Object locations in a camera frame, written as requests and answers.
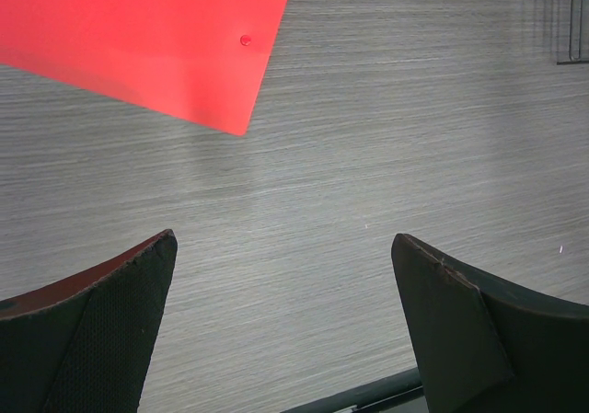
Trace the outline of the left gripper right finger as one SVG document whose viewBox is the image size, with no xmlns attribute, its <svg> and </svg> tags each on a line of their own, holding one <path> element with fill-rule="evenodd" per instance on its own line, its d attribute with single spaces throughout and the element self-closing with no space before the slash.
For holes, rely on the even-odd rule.
<svg viewBox="0 0 589 413">
<path fill-rule="evenodd" d="M 585 412 L 588 307 L 510 282 L 420 239 L 391 259 L 432 412 Z"/>
</svg>

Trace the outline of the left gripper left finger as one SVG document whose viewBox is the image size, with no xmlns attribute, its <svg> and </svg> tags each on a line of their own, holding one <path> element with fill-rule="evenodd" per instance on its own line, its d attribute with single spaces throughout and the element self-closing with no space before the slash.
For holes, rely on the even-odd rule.
<svg viewBox="0 0 589 413">
<path fill-rule="evenodd" d="M 4 412 L 135 412 L 178 252 L 172 230 L 1 303 Z"/>
</svg>

